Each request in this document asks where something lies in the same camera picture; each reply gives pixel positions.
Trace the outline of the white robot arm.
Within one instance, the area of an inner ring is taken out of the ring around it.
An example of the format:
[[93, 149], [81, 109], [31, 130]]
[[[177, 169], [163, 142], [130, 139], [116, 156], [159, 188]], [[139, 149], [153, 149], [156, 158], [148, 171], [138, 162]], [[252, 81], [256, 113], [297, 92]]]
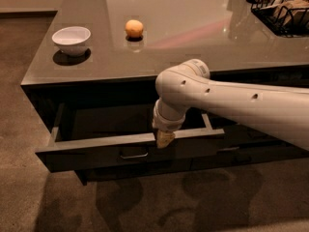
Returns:
[[155, 89], [153, 128], [159, 148], [174, 140], [194, 107], [309, 150], [308, 89], [214, 81], [199, 59], [161, 72]]

